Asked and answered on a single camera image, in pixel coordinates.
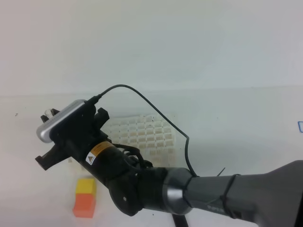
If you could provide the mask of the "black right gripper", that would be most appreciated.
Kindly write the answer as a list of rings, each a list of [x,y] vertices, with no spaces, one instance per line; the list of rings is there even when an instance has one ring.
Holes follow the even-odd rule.
[[[98,141],[105,141],[108,136],[101,127],[109,120],[108,112],[89,101],[70,117],[57,125],[50,134],[54,146],[43,156],[35,160],[44,169],[70,157],[78,162],[85,160],[85,153]]]

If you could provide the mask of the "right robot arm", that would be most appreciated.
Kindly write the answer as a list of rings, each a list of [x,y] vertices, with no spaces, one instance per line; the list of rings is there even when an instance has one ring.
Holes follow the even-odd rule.
[[[92,102],[78,100],[41,119],[37,135],[54,146],[36,158],[39,165],[47,170],[72,157],[128,216],[142,209],[181,216],[196,208],[260,227],[303,224],[301,160],[265,174],[199,177],[186,168],[154,167],[139,149],[112,143],[101,130],[108,113]]]

